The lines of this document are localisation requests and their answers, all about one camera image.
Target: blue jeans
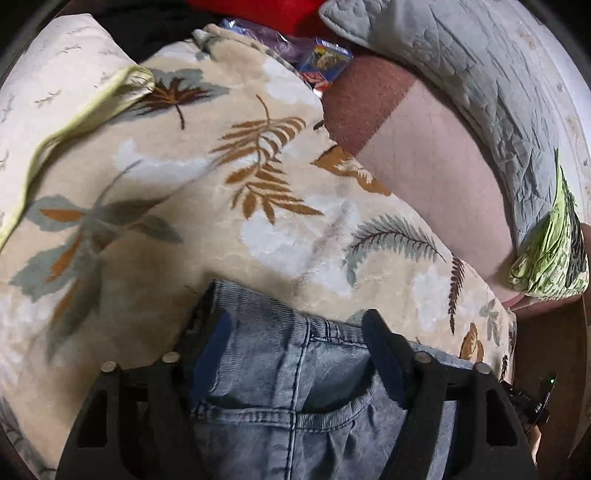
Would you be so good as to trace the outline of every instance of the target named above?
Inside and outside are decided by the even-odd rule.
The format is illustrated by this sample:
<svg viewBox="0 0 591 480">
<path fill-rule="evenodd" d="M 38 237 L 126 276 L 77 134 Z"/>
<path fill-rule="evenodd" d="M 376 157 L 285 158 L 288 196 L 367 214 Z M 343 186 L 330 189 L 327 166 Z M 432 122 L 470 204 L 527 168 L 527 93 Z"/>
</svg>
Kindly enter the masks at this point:
<svg viewBox="0 0 591 480">
<path fill-rule="evenodd" d="M 210 476 L 377 480 L 406 411 L 388 398 L 361 329 L 225 281 L 214 282 L 197 307 L 197 328 L 215 306 L 230 313 L 233 331 L 209 396 L 192 417 Z M 443 476 L 454 413 L 455 403 L 446 402 L 429 479 Z"/>
</svg>

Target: wooden surface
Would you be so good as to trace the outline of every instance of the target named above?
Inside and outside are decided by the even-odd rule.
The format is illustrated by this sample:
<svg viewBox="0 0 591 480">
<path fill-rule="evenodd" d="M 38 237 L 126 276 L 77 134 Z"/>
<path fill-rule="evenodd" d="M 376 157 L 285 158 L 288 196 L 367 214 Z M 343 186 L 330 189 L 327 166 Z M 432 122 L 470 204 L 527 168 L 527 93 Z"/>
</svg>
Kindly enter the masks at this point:
<svg viewBox="0 0 591 480">
<path fill-rule="evenodd" d="M 584 223 L 581 224 L 581 230 L 585 240 L 585 247 L 587 250 L 587 256 L 591 257 L 591 226 Z M 579 418 L 579 428 L 575 435 L 575 444 L 578 444 L 580 439 L 583 438 L 585 432 L 591 425 L 591 287 L 587 288 L 587 291 L 583 294 L 583 307 L 585 310 L 586 319 L 586 335 L 587 335 L 587 377 L 585 382 L 585 389 L 583 392 L 583 402 L 581 407 L 581 415 Z"/>
<path fill-rule="evenodd" d="M 557 374 L 548 404 L 550 420 L 541 428 L 540 480 L 550 480 L 566 464 L 580 434 L 587 380 L 587 325 L 583 300 L 525 318 L 518 315 L 515 347 L 517 388 L 539 396 L 541 381 Z"/>
</svg>

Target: gray quilted pillow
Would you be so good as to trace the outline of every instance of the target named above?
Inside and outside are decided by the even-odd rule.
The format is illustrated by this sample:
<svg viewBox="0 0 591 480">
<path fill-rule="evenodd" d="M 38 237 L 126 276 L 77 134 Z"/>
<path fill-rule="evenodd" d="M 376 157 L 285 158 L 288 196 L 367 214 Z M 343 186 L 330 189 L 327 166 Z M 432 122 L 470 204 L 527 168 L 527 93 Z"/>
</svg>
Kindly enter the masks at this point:
<svg viewBox="0 0 591 480">
<path fill-rule="evenodd" d="M 490 148 L 522 246 L 554 202 L 558 135 L 535 72 L 494 12 L 480 0 L 330 0 L 320 16 L 449 95 Z"/>
</svg>

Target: fern leaf pattern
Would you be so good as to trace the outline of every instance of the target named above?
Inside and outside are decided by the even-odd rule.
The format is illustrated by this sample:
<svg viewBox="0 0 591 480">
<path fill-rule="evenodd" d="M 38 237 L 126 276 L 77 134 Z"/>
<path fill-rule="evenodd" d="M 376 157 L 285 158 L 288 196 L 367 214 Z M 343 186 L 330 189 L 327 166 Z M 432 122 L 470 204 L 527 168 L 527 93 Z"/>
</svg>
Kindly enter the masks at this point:
<svg viewBox="0 0 591 480">
<path fill-rule="evenodd" d="M 52 103 L 52 101 L 55 100 L 55 98 L 59 94 L 61 94 L 61 89 L 58 90 L 58 91 L 56 91 L 56 92 L 54 92 L 54 93 L 51 93 L 51 92 L 48 92 L 48 93 L 49 93 L 49 95 L 46 96 L 45 98 L 41 98 L 39 100 L 35 100 L 35 104 L 37 105 L 38 108 L 41 108 L 44 105 L 49 105 L 50 103 Z"/>
<path fill-rule="evenodd" d="M 418 261 L 421 258 L 435 262 L 444 258 L 437 251 L 433 238 L 406 219 L 381 215 L 358 226 L 353 241 L 345 248 L 343 264 L 347 266 L 347 282 L 354 286 L 357 269 L 370 252 L 393 250 L 406 258 Z"/>
<path fill-rule="evenodd" d="M 495 311 L 496 299 L 492 299 L 480 309 L 480 316 L 486 318 L 486 339 L 490 342 L 491 338 L 497 346 L 500 346 L 501 337 L 499 335 L 499 312 Z"/>
<path fill-rule="evenodd" d="M 286 173 L 280 168 L 282 162 L 277 158 L 281 149 L 306 127 L 305 120 L 296 116 L 271 118 L 265 102 L 258 95 L 256 98 L 265 109 L 265 119 L 233 124 L 231 131 L 220 138 L 225 143 L 210 152 L 221 153 L 218 166 L 256 155 L 254 163 L 234 170 L 226 178 L 228 185 L 242 184 L 233 195 L 232 209 L 242 201 L 242 211 L 248 220 L 262 207 L 273 225 L 276 208 L 298 215 L 324 215 L 293 196 Z"/>
<path fill-rule="evenodd" d="M 484 360 L 484 346 L 478 339 L 478 329 L 474 322 L 470 324 L 470 329 L 462 341 L 459 357 L 470 362 L 482 362 Z"/>
<path fill-rule="evenodd" d="M 505 376 L 507 375 L 507 367 L 509 366 L 509 358 L 506 355 L 503 355 L 503 363 L 501 366 L 501 376 L 499 380 L 503 381 Z"/>
<path fill-rule="evenodd" d="M 10 155 L 10 152 L 8 150 L 6 150 L 6 155 L 4 155 L 4 158 L 2 160 L 0 160 L 0 171 L 4 170 L 6 168 L 6 160 L 8 160 L 9 155 Z"/>
<path fill-rule="evenodd" d="M 517 323 L 516 321 L 509 322 L 509 355 L 515 352 L 515 344 L 517 343 Z"/>
<path fill-rule="evenodd" d="M 456 333 L 456 309 L 457 300 L 460 297 L 462 291 L 462 285 L 464 283 L 464 263 L 455 255 L 452 260 L 452 279 L 449 290 L 449 328 L 452 330 L 452 335 Z"/>
</svg>

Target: fern print blanket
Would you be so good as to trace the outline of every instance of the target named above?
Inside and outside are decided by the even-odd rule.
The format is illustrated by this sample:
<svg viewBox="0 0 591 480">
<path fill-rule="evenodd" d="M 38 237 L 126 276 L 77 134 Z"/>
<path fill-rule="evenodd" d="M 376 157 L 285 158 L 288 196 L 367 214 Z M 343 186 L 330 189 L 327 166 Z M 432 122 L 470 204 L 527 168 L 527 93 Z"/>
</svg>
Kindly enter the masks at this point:
<svg viewBox="0 0 591 480">
<path fill-rule="evenodd" d="M 337 321 L 376 308 L 510 377 L 513 315 L 329 138 L 297 74 L 246 37 L 195 37 L 145 63 L 152 94 L 56 149 L 0 254 L 2 404 L 29 459 L 51 475 L 101 364 L 162 355 L 216 277 Z"/>
</svg>

